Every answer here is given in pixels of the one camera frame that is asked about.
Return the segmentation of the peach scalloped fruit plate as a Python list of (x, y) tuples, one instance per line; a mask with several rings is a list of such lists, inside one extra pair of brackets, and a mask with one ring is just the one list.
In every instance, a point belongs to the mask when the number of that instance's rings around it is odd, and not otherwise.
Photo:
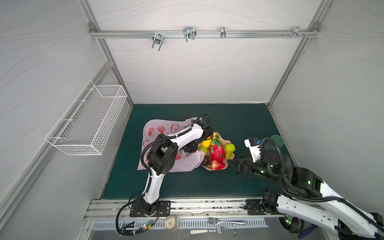
[(198, 152), (205, 154), (201, 166), (208, 171), (224, 170), (229, 165), (228, 160), (234, 158), (235, 150), (234, 144), (214, 132), (198, 146)]

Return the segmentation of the green apple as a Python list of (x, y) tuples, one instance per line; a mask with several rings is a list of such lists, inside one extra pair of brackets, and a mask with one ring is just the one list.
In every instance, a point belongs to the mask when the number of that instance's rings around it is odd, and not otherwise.
[(203, 151), (203, 152), (205, 153), (206, 156), (208, 155), (208, 149), (205, 148), (205, 147), (199, 147), (199, 148), (198, 148), (198, 151)]

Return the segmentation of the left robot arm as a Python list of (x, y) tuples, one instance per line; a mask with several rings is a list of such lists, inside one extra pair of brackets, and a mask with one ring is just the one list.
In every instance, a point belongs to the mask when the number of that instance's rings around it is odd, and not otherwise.
[(146, 216), (151, 217), (156, 212), (164, 177), (174, 166), (177, 153), (180, 150), (188, 153), (197, 151), (198, 145), (213, 133), (209, 122), (203, 121), (203, 116), (205, 114), (192, 119), (187, 128), (176, 133), (159, 134), (142, 150), (140, 162), (149, 173), (146, 187), (140, 197), (123, 205), (118, 211), (119, 214), (136, 202), (139, 203), (139, 207)]

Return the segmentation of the blue plastic tool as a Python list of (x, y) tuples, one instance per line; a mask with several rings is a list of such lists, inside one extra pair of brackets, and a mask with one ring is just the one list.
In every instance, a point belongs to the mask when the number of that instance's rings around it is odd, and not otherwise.
[(299, 236), (298, 238), (301, 240), (303, 239), (304, 237), (306, 237), (308, 234), (310, 234), (311, 232), (313, 232), (315, 229), (317, 229), (318, 226), (316, 225), (311, 225), (310, 227), (302, 230), (300, 233), (299, 233)]

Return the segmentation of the yellow lemon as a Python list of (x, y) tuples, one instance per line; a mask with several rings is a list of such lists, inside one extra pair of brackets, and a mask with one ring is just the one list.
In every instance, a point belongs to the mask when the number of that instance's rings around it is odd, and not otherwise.
[(208, 149), (211, 146), (211, 142), (212, 142), (212, 136), (208, 137), (205, 141), (203, 141), (201, 143), (201, 147)]

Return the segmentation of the green pear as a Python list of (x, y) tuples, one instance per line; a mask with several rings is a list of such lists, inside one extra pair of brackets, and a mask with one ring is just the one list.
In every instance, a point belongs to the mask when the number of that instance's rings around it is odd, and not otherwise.
[(234, 144), (226, 144), (224, 146), (226, 159), (230, 159), (231, 155), (235, 152), (236, 146)]

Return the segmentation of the green lidded glass jar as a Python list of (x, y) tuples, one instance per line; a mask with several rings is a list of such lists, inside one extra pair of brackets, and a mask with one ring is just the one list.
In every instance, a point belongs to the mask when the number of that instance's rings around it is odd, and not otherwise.
[(281, 136), (272, 135), (271, 138), (276, 142), (279, 148), (282, 148), (285, 145), (285, 141)]

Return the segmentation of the white handled fork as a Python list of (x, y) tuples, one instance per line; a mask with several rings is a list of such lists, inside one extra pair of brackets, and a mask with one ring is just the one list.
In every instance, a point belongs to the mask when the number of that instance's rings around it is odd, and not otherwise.
[(228, 231), (228, 228), (218, 227), (217, 229), (200, 229), (200, 230), (190, 230), (191, 235), (205, 234), (205, 233), (218, 233), (223, 234)]

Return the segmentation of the metal hook clamp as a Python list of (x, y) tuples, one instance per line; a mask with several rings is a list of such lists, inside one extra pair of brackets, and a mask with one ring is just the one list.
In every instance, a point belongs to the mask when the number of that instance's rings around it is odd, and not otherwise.
[(158, 45), (158, 51), (160, 51), (162, 44), (164, 42), (163, 35), (159, 34), (159, 33), (155, 33), (155, 34), (153, 34), (152, 40), (153, 40), (152, 48), (154, 48), (155, 45)]
[(189, 41), (189, 39), (194, 40), (197, 32), (195, 27), (186, 27), (183, 29), (183, 34), (185, 37), (186, 42)]

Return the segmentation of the silver fork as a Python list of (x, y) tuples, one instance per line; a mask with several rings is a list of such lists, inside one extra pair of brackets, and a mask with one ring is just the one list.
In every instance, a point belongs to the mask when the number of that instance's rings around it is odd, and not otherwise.
[(218, 218), (207, 218), (207, 221), (209, 224), (212, 224), (212, 225), (220, 225), (220, 224), (246, 225), (247, 224), (247, 221), (243, 221), (243, 220), (225, 221), (225, 220), (220, 220)]

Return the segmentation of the red dragon fruit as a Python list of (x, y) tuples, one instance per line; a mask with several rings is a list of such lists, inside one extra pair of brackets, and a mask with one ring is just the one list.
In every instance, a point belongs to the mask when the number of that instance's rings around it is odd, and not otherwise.
[(226, 156), (226, 151), (223, 145), (223, 142), (220, 140), (220, 135), (215, 133), (213, 135), (211, 146), (209, 148), (211, 160), (223, 162)]

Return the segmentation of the metal bolt clamp right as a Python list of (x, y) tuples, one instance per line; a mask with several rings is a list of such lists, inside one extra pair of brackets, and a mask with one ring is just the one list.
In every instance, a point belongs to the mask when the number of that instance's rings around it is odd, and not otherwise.
[(294, 30), (290, 33), (290, 34), (282, 34), (282, 36), (284, 38), (291, 38), (291, 39), (295, 39), (295, 38), (307, 38), (309, 37), (308, 34), (303, 34), (301, 33), (301, 29), (299, 26), (295, 27)]

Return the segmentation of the dark purple fruit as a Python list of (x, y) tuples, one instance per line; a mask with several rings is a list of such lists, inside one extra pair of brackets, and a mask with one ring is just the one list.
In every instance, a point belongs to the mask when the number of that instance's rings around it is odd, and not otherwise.
[(211, 165), (211, 158), (209, 156), (204, 156), (204, 160), (201, 162), (201, 166), (209, 166)]

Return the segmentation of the red peach front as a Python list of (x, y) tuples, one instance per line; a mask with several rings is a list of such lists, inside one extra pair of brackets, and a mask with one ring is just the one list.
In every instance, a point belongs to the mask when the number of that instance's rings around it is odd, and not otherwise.
[(224, 164), (223, 162), (221, 162), (221, 161), (216, 161), (216, 160), (214, 160), (214, 161), (212, 162), (212, 169), (213, 169), (213, 170), (217, 171), (217, 170), (221, 170), (221, 169), (223, 169), (223, 168), (225, 168), (225, 164)]

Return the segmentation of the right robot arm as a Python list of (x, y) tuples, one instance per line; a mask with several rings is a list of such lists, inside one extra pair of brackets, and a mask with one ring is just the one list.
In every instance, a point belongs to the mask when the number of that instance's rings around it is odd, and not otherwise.
[(384, 218), (380, 214), (359, 209), (311, 170), (294, 166), (272, 138), (250, 138), (244, 143), (250, 154), (234, 160), (236, 173), (271, 180), (281, 190), (280, 194), (265, 191), (258, 203), (248, 201), (245, 209), (250, 215), (283, 215), (285, 228), (298, 219), (323, 228), (340, 240), (384, 238)]

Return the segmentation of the metal hook clamp middle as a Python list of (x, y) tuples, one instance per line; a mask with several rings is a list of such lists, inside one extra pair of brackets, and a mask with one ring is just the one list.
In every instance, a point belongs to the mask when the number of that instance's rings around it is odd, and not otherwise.
[(183, 29), (183, 34), (185, 37), (186, 42), (189, 41), (189, 39), (194, 40), (197, 32), (195, 27), (186, 27)]

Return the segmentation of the black round fan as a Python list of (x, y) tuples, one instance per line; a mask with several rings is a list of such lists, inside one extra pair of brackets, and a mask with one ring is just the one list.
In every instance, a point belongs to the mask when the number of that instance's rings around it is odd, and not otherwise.
[(292, 234), (299, 234), (304, 230), (305, 222), (296, 217), (282, 217), (279, 218), (281, 226)]

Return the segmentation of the green table mat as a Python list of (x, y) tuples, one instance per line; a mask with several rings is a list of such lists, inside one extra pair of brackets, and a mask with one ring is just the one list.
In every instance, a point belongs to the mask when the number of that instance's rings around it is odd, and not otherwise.
[[(244, 141), (262, 139), (279, 133), (265, 104), (190, 104), (139, 105), (133, 107), (117, 157), (105, 187), (104, 199), (138, 197), (146, 185), (148, 173), (139, 171), (143, 129), (150, 120), (184, 121), (202, 116), (213, 130), (236, 146), (236, 155), (247, 154)], [(162, 198), (224, 198), (261, 197), (265, 191), (278, 193), (278, 185), (271, 180), (253, 175), (238, 176), (232, 168), (207, 171), (198, 167), (187, 173), (165, 176)]]

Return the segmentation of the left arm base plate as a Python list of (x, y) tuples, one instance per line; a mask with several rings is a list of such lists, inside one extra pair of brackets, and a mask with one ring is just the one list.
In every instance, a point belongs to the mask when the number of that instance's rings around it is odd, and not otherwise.
[(156, 201), (153, 204), (148, 204), (144, 200), (133, 203), (130, 211), (130, 217), (145, 218), (145, 217), (168, 217), (170, 215), (170, 201)]

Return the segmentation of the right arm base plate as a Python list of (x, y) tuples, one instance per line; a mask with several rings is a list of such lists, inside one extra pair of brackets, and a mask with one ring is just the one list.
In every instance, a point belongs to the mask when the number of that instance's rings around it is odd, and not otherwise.
[(248, 215), (256, 216), (256, 215), (271, 215), (266, 209), (265, 203), (260, 199), (246, 199), (244, 210), (247, 211)]

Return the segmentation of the metal hook clamp left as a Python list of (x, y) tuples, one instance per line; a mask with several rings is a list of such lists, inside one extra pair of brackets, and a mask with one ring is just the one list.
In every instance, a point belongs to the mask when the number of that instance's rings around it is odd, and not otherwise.
[(162, 44), (164, 42), (163, 35), (159, 34), (159, 33), (155, 33), (155, 34), (153, 34), (152, 40), (153, 40), (152, 48), (154, 48), (155, 45), (158, 45), (158, 51), (160, 51)]

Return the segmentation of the aluminium cross rail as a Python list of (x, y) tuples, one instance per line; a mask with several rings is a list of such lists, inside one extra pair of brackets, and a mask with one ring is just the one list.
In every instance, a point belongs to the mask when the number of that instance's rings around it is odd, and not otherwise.
[[(225, 39), (260, 39), (260, 38), (284, 38), (282, 34), (290, 34), (293, 30), (229, 30)], [(221, 39), (219, 30), (196, 30), (195, 39)], [(182, 30), (158, 30), (158, 31), (97, 31), (90, 33), (93, 39), (151, 39), (153, 34), (162, 34), (164, 39), (183, 39)], [(308, 34), (308, 38), (316, 38), (321, 32), (301, 30)]]

